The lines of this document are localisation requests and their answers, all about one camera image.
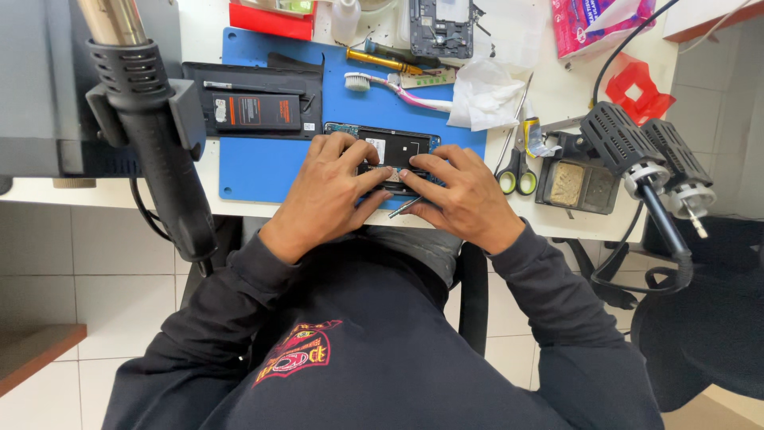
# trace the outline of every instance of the stylus pen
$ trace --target stylus pen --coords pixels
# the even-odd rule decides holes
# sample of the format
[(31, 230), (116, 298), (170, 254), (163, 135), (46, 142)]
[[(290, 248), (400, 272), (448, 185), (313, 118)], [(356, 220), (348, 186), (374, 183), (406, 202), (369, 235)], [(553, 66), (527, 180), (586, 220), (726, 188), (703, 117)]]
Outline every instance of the stylus pen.
[(241, 85), (239, 83), (211, 82), (208, 80), (204, 81), (204, 87), (219, 88), (221, 90), (255, 91), (258, 93), (294, 94), (295, 96), (305, 95), (305, 91), (292, 90), (291, 88), (273, 88), (270, 86), (262, 85)]
[(406, 209), (410, 208), (410, 207), (411, 207), (411, 206), (412, 206), (414, 203), (416, 203), (416, 202), (418, 202), (418, 201), (422, 200), (423, 198), (424, 198), (424, 197), (422, 197), (422, 196), (419, 196), (419, 197), (417, 197), (416, 199), (414, 199), (414, 200), (411, 200), (409, 203), (407, 203), (407, 204), (404, 204), (403, 206), (399, 207), (398, 209), (395, 209), (393, 212), (390, 212), (390, 215), (387, 215), (387, 217), (388, 217), (388, 218), (390, 218), (390, 219), (393, 219), (393, 217), (395, 217), (395, 216), (396, 216), (396, 215), (398, 215), (399, 213), (401, 213), (401, 212), (405, 211)]

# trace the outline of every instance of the jeans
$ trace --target jeans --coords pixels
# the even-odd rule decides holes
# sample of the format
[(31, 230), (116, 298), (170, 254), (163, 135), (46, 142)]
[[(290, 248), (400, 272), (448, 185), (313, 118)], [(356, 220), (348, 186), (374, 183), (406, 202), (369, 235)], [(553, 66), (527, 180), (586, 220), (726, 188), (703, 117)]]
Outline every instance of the jeans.
[[(241, 231), (242, 245), (248, 242), (269, 219), (244, 217), (244, 227)], [(393, 251), (418, 259), (440, 276), (446, 288), (450, 288), (454, 281), (456, 258), (459, 256), (459, 249), (463, 241), (450, 233), (435, 229), (364, 226), (359, 230), (334, 239), (332, 242), (341, 242), (357, 237), (371, 240)]]

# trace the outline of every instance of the white bottle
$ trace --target white bottle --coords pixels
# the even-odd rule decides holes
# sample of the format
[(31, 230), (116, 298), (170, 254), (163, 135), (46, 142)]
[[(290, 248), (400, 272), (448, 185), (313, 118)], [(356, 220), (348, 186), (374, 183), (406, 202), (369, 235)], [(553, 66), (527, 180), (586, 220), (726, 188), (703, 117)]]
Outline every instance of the white bottle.
[(361, 19), (361, 4), (358, 0), (335, 0), (332, 5), (334, 40), (344, 45), (351, 45), (359, 19)]

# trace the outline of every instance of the blue silicone mat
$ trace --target blue silicone mat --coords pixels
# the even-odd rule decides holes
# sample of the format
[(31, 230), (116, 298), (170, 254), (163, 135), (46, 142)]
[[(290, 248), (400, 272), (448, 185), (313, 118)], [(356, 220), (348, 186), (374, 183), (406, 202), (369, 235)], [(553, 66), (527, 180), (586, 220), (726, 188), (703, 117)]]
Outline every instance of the blue silicone mat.
[[(345, 59), (339, 46), (297, 41), (270, 34), (225, 28), (223, 30), (223, 64), (261, 66), (269, 52), (277, 52), (307, 63), (321, 64), (325, 58), (323, 80), (323, 121), (345, 122), (384, 129), (418, 132), (441, 137), (443, 145), (458, 144), (485, 154), (487, 132), (446, 125), (448, 113), (410, 106), (388, 88), (372, 84), (365, 93), (345, 88), (347, 72), (364, 72), (387, 78), (392, 70), (373, 64)], [(453, 85), (415, 89), (412, 94), (426, 99), (451, 100)], [(220, 139), (221, 198), (280, 203), (287, 196), (310, 141), (267, 138)], [(394, 197), (382, 204), (383, 209), (396, 209), (406, 197)]]

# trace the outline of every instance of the hoodie sleeve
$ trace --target hoodie sleeve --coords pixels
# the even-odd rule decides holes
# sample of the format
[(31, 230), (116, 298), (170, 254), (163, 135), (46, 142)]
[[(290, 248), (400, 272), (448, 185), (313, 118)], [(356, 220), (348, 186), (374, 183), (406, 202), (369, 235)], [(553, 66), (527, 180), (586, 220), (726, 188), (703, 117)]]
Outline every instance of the hoodie sleeve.
[(588, 282), (530, 225), (488, 256), (541, 347), (538, 394), (576, 428), (663, 428), (645, 359)]
[(146, 354), (117, 370), (103, 428), (198, 428), (246, 376), (239, 357), (298, 268), (257, 235), (229, 256), (165, 320)]

